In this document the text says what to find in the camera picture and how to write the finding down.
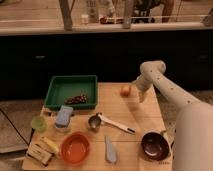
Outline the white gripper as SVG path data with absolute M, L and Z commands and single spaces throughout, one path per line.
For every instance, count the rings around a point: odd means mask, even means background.
M 134 81 L 133 84 L 139 90 L 139 102 L 142 103 L 147 96 L 147 90 L 151 87 L 152 83 L 146 79 L 143 75 L 139 75 Z

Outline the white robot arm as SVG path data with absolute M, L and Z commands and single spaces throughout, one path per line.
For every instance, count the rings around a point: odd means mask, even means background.
M 142 94 L 154 85 L 178 108 L 172 171 L 213 171 L 213 105 L 166 78 L 165 70 L 161 60 L 143 62 L 133 84 Z

